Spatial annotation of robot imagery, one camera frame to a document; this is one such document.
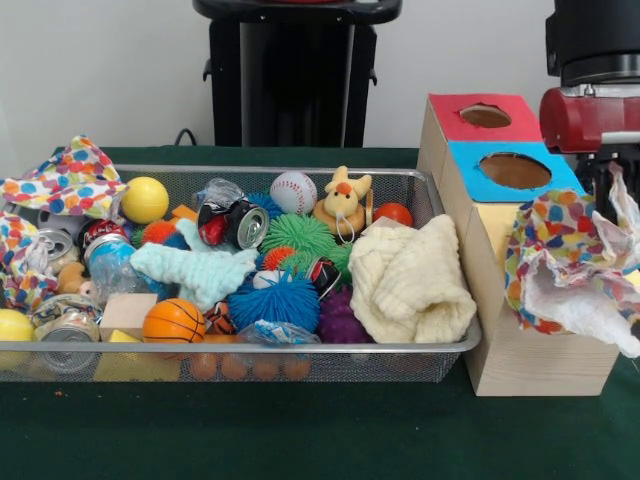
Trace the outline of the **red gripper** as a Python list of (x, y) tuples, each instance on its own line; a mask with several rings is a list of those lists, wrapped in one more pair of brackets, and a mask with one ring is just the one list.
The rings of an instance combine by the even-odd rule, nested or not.
[[(637, 87), (558, 87), (545, 92), (539, 122), (544, 143), (561, 153), (596, 153), (602, 146), (639, 142)], [(597, 211), (609, 218), (609, 161), (592, 161)], [(639, 182), (639, 148), (624, 150), (624, 179)]]

